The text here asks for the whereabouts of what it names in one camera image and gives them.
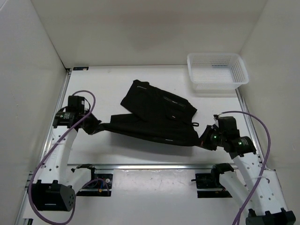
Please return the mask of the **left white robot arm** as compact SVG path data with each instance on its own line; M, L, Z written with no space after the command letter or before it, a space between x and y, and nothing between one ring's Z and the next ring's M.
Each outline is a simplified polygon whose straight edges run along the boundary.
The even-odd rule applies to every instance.
M80 165L68 169L68 159L79 129L93 135L98 133L101 123L90 114L75 128L71 128L83 115L75 112L57 112L53 121L54 135L51 147L54 149L37 172L31 185L31 198L38 211L71 211L76 194L84 184L92 188L98 183L97 174L91 165Z

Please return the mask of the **black shorts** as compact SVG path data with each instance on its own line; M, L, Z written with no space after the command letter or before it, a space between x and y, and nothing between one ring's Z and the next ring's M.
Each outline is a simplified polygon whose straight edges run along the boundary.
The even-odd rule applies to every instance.
M193 116L197 109L188 100L134 80L121 105L129 114L111 116L101 128L146 141L176 146L197 146L199 136Z

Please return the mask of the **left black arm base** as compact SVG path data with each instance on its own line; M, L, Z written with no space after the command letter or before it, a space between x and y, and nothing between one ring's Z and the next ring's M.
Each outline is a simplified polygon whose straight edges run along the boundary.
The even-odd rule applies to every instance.
M110 197L112 194L113 174L98 173L92 164L78 165L71 168L68 185L76 196Z

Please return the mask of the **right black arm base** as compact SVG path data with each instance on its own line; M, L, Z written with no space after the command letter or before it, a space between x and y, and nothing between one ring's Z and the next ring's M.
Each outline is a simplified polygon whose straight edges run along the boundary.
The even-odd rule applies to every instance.
M234 172L234 168L229 163L221 163L213 165L210 173L196 173L191 182L196 184L197 198L232 198L219 182L219 176L225 172Z

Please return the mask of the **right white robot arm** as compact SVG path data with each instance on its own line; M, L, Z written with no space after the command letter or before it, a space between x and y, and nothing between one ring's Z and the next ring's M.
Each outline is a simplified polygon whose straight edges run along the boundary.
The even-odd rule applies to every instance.
M229 153L244 182L228 163L214 165L210 181L224 187L240 206L233 224L245 216L247 225L293 225L296 216L277 200L270 179L264 176L265 163L260 163L255 146L247 136L240 136L236 125L216 122L208 125L200 137L200 146L207 150L222 147Z

